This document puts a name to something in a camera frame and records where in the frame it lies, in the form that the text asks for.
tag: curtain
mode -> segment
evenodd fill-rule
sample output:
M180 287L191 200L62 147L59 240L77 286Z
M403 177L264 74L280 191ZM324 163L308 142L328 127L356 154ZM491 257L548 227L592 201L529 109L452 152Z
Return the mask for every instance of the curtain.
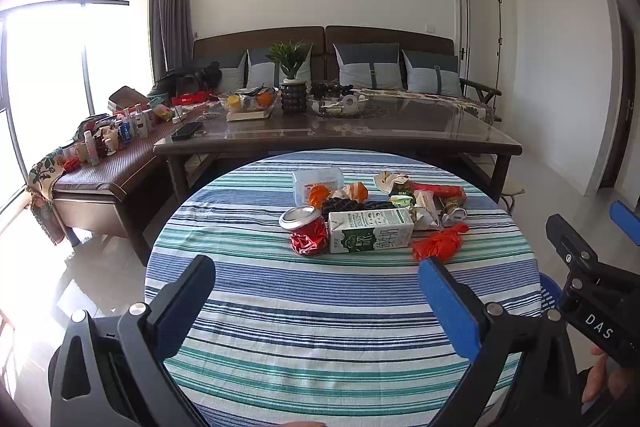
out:
M151 0L151 56L154 78L191 62L189 0Z

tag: red can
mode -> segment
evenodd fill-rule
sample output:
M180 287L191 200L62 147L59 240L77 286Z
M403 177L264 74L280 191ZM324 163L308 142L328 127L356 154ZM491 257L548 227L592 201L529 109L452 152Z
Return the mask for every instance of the red can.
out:
M280 216L280 226L291 232L291 248L303 257L320 255L328 245L324 217L311 205L295 206Z

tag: milk carton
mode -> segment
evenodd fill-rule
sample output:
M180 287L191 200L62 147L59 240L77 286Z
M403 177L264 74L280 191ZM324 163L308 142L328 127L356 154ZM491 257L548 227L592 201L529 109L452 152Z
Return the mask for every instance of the milk carton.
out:
M413 231L406 208L329 213L331 253L407 247Z

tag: window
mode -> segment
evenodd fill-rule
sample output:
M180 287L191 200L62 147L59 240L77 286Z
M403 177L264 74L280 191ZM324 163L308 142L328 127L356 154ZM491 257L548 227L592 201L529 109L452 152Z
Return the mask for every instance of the window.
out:
M31 166L108 111L122 86L152 89L148 0L0 0L0 212Z
M14 146L9 132L6 111L0 111L0 208L24 185L22 172L16 161Z
M79 4L9 13L6 70L15 133L28 169L70 140L89 115Z

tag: gray pillow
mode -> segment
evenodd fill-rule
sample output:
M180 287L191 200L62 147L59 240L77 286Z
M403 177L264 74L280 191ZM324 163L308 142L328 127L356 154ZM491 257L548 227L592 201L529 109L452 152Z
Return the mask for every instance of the gray pillow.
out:
M196 58L192 65L196 68L206 68L214 60L220 63L220 72L222 73L220 83L215 89L216 93L235 91L244 87L246 50L214 57Z
M309 86L311 85L311 48L309 46L306 52L306 58L302 66L296 73L298 80L304 80ZM246 87L279 87L282 81L287 78L282 68L271 62L267 58L268 48L254 48L248 50L249 54L249 76L246 81Z
M458 57L402 51L409 91L462 98Z
M400 44L334 44L340 85L402 89Z

